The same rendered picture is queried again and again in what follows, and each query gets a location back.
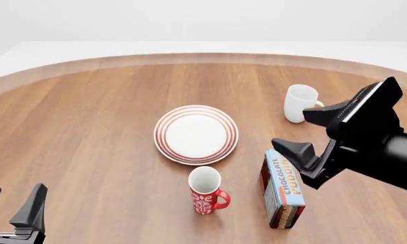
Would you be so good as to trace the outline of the plain white mug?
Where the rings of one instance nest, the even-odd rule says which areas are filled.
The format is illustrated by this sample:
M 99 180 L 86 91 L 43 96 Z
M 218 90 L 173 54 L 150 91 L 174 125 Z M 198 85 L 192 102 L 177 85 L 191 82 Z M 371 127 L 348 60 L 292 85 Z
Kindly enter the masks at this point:
M 303 110 L 313 108 L 316 105 L 324 107 L 318 100 L 318 92 L 308 85 L 291 85 L 286 93 L 284 101 L 284 115 L 291 123 L 302 123 L 304 121 Z

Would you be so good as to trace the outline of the chocolate pudding box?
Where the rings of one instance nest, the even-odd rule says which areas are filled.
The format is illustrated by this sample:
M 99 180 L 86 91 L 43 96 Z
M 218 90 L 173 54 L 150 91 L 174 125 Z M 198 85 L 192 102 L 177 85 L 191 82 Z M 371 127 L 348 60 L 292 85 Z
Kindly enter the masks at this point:
M 291 229 L 305 209 L 291 162 L 276 150 L 266 150 L 260 184 L 269 226 L 273 229 Z

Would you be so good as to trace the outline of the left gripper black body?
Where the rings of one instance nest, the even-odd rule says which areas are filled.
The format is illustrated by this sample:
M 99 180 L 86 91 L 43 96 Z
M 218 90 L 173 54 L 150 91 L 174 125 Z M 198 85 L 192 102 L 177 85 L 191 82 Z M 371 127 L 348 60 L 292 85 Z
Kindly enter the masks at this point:
M 44 240 L 45 234 L 39 231 L 31 231 L 23 235 L 0 233 L 0 244 L 43 244 Z

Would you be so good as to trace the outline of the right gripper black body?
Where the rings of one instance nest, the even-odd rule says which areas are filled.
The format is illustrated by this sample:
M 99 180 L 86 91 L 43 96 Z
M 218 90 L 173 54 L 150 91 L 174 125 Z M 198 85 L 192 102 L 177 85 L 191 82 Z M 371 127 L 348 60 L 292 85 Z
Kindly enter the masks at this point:
M 330 178 L 344 170 L 345 166 L 340 162 L 341 156 L 341 149 L 336 140 L 329 140 L 320 156 L 315 154 L 313 145 L 308 143 L 302 155 L 305 160 L 301 169 L 303 183 L 319 189 Z

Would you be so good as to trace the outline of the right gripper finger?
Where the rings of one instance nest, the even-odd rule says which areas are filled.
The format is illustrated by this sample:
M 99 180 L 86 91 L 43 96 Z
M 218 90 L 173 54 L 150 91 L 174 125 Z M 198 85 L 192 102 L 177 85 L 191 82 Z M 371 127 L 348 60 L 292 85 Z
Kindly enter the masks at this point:
M 303 110 L 303 115 L 305 121 L 325 127 L 327 133 L 347 133 L 349 127 L 345 124 L 340 125 L 340 121 L 337 117 L 344 111 L 348 104 L 349 101 L 345 100 L 341 103 L 325 107 L 308 108 Z
M 310 142 L 291 142 L 274 138 L 271 143 L 279 154 L 284 156 L 299 171 L 312 171 L 319 157 Z

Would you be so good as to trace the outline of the red patterned mug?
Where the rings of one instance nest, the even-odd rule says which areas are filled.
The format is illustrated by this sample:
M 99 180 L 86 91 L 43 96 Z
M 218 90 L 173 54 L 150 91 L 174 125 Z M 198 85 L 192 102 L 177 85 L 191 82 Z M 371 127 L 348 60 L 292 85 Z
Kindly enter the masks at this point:
M 193 209 L 200 215 L 209 215 L 230 205 L 230 195 L 221 190 L 221 176 L 209 166 L 195 168 L 188 178 Z

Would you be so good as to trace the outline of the white plate with red rings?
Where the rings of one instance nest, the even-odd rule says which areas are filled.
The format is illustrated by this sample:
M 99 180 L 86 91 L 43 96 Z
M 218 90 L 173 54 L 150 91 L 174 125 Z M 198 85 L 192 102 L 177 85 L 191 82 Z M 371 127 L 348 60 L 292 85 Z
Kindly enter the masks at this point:
M 205 105 L 186 105 L 163 115 L 153 130 L 159 152 L 185 165 L 208 165 L 226 158 L 237 146 L 239 130 L 225 112 Z

